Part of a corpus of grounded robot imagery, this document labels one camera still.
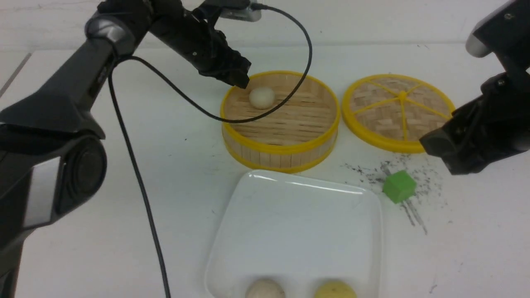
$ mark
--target white table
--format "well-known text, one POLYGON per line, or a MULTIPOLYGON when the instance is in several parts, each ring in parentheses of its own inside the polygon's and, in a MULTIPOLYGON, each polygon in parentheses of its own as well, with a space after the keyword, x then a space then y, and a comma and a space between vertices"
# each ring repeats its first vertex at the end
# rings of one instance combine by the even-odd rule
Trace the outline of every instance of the white table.
MULTIPOLYGON (((303 70, 306 48, 242 48, 251 72, 303 70)), ((36 90, 71 51, 36 52, 3 102, 36 90)), ((175 84, 217 112, 228 87, 196 71, 168 49, 141 50, 175 84)), ((353 81, 377 73, 415 76, 457 106, 480 94, 501 71, 494 57, 475 59, 464 46, 316 47, 310 74, 342 96, 353 81)), ((226 152, 220 123, 187 104, 137 62, 115 71, 118 100, 151 200, 175 297, 208 297, 204 269, 228 199, 247 168, 226 152)), ((99 193, 26 241, 18 297, 162 297, 147 217, 129 157, 103 88, 93 113, 107 134, 107 179, 99 193)), ((452 177, 440 160, 374 148, 344 124, 332 154, 303 176, 350 183, 379 194, 386 264, 381 297, 521 297, 530 290, 530 154, 452 177), (382 162, 407 168, 419 182, 412 203, 425 230, 381 195, 382 162)))
POLYGON ((26 55, 25 52, 0 52, 0 90, 4 89, 26 55))

